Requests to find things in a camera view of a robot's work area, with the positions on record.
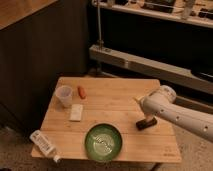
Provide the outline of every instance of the concrete floor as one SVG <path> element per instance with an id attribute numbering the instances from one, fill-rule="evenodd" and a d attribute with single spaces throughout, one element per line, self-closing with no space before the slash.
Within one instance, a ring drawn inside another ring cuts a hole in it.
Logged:
<path id="1" fill-rule="evenodd" d="M 174 126 L 174 131 L 182 155 L 182 163 L 163 164 L 158 171 L 211 171 L 213 169 L 213 143 L 176 126 Z M 31 149 L 32 143 L 27 138 L 6 128 L 0 130 L 0 168 L 6 167 L 13 171 L 143 171 L 152 167 L 149 163 L 99 164 L 84 160 L 62 160 L 59 164 L 55 164 L 51 159 L 32 158 Z"/>

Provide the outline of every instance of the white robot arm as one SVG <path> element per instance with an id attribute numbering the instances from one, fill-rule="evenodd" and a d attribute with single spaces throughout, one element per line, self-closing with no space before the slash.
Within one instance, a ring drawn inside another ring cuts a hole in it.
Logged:
<path id="1" fill-rule="evenodd" d="M 150 95 L 136 99 L 145 115 L 145 120 L 136 123 L 137 127 L 144 129 L 156 124 L 156 115 L 213 142 L 213 115 L 172 104 L 175 98 L 175 91 L 163 85 Z"/>

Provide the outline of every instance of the metal rack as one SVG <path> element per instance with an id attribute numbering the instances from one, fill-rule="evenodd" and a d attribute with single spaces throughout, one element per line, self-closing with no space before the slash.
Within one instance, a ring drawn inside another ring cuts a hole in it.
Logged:
<path id="1" fill-rule="evenodd" d="M 209 22 L 207 20 L 199 22 L 199 20 L 195 20 L 189 16 L 188 12 L 186 11 L 191 11 L 195 1 L 191 0 L 188 2 L 190 3 L 188 5 L 186 4 L 186 9 L 183 10 L 183 13 L 179 16 L 174 16 L 152 10 L 130 9 L 126 6 L 116 5 L 113 3 L 110 3 L 109 5 L 109 3 L 100 2 L 100 0 L 93 0 L 92 4 L 97 7 L 98 11 L 97 16 L 99 26 L 99 45 L 93 45 L 90 47 L 90 58 L 98 61 L 99 67 L 101 67 L 101 62 L 104 62 L 213 95 L 213 83 L 195 77 L 191 74 L 191 70 L 189 69 L 165 64 L 163 62 L 150 60 L 141 56 L 120 52 L 114 49 L 105 48 L 103 46 L 100 17 L 101 8 L 213 28 L 213 22 Z"/>

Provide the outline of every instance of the orange toy carrot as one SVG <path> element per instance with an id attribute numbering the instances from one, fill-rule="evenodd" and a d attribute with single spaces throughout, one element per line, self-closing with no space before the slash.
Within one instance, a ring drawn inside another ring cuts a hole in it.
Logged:
<path id="1" fill-rule="evenodd" d="M 86 93 L 83 87 L 78 86 L 78 95 L 81 97 L 81 99 L 86 98 Z"/>

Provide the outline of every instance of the shelf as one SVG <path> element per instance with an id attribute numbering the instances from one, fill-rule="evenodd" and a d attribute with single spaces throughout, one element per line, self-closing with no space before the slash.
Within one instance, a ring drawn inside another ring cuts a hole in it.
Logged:
<path id="1" fill-rule="evenodd" d="M 141 8 L 143 4 L 144 4 L 143 0 L 137 1 L 136 4 L 129 4 L 129 3 L 127 3 L 126 5 L 115 4 L 113 6 L 109 6 L 106 2 L 100 2 L 100 7 L 104 9 L 119 11 L 119 12 L 131 13 L 136 15 L 148 16 L 148 17 L 170 20 L 170 21 L 175 21 L 180 23 L 213 28 L 213 20 L 208 18 L 200 18 L 198 16 L 193 16 L 193 17 L 189 16 L 187 19 L 183 19 L 181 17 L 182 11 L 184 10 L 184 6 L 185 6 L 185 3 L 183 1 L 176 0 L 172 13 L 143 9 Z M 213 7 L 213 2 L 211 1 L 197 0 L 192 10 L 198 13 L 204 4 L 205 4 L 205 8 Z"/>

